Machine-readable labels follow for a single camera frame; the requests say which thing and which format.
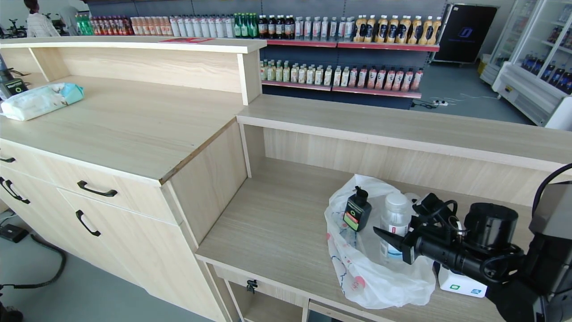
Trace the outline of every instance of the plastic bag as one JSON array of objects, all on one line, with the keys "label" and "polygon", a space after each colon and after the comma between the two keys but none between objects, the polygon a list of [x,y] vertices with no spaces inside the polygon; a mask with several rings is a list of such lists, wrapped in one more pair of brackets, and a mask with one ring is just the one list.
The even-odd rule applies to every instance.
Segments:
[{"label": "plastic bag", "polygon": [[[343,221],[348,198],[355,186],[369,193],[372,206],[367,226],[359,233]],[[432,261],[420,256],[413,265],[391,261],[382,265],[381,239],[373,227],[379,227],[385,211],[385,196],[399,191],[379,179],[354,175],[329,199],[324,215],[328,226],[328,250],[337,279],[347,299],[367,309],[425,305],[435,290]]]},{"label": "plastic bag", "polygon": [[26,121],[53,112],[84,97],[83,87],[71,83],[50,84],[14,95],[0,104],[9,119]]}]

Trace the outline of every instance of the person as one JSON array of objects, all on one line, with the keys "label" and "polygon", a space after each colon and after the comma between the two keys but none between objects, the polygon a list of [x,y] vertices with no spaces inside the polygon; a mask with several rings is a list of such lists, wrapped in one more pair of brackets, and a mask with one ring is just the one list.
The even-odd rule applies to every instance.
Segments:
[{"label": "person", "polygon": [[77,15],[77,8],[72,7],[70,5],[64,6],[59,11],[59,17],[62,19],[62,22],[67,26],[67,32],[70,36],[79,36],[80,33],[77,31],[77,22],[76,22],[76,15]]},{"label": "person", "polygon": [[28,15],[28,38],[32,37],[59,37],[52,22],[43,14],[39,13],[38,0],[24,0],[24,5],[30,9]]}]

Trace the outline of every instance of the gray floor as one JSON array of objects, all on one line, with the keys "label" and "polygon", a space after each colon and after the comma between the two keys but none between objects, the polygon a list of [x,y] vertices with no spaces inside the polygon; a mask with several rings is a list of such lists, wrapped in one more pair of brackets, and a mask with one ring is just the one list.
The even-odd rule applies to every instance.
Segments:
[{"label": "gray floor", "polygon": [[480,80],[476,65],[459,67],[457,64],[432,64],[426,69],[420,90],[423,101],[431,102],[437,99],[433,97],[447,100],[449,103],[453,101],[445,97],[463,101],[456,102],[456,105],[441,106],[435,109],[417,106],[412,110],[533,125],[526,116],[505,99],[469,99],[461,95],[497,96],[490,85]]},{"label": "gray floor", "polygon": [[[0,220],[9,213],[0,215]],[[20,227],[18,218],[9,219]],[[14,244],[0,238],[0,284],[34,284],[53,277],[57,253],[29,236]],[[24,313],[25,322],[208,322],[210,320],[148,295],[142,288],[111,275],[75,256],[67,257],[62,276],[39,289],[0,291],[0,301]],[[312,322],[328,318],[312,312]]]}]

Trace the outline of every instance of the cabinet door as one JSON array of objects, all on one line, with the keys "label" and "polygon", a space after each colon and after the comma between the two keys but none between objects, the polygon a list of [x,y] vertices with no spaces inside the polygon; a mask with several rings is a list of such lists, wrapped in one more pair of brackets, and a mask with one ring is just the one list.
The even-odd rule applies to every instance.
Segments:
[{"label": "cabinet door", "polygon": [[209,319],[223,319],[178,226],[61,192],[101,233],[93,238],[101,239],[149,294]]},{"label": "cabinet door", "polygon": [[25,204],[10,197],[5,189],[0,189],[0,196],[4,201],[10,202],[12,210],[40,236],[92,265],[136,284],[102,241],[93,238],[83,227],[77,219],[76,211],[55,186],[3,167],[0,168],[0,176],[10,180],[14,192],[28,199],[30,203]]}]

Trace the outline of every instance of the display fridge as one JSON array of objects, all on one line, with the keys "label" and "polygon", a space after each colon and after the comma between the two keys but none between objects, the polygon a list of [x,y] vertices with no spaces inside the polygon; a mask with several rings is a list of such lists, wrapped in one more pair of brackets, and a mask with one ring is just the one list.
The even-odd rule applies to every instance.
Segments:
[{"label": "display fridge", "polygon": [[521,36],[526,33],[529,27],[528,21],[530,17],[538,10],[539,0],[516,0],[510,11],[509,18],[505,24],[505,28],[496,43],[495,49],[492,51],[491,60],[488,62],[484,71],[480,75],[480,79],[492,85],[495,81],[502,64],[510,60],[517,47]]},{"label": "display fridge", "polygon": [[541,0],[492,89],[536,125],[572,131],[572,0]]}]

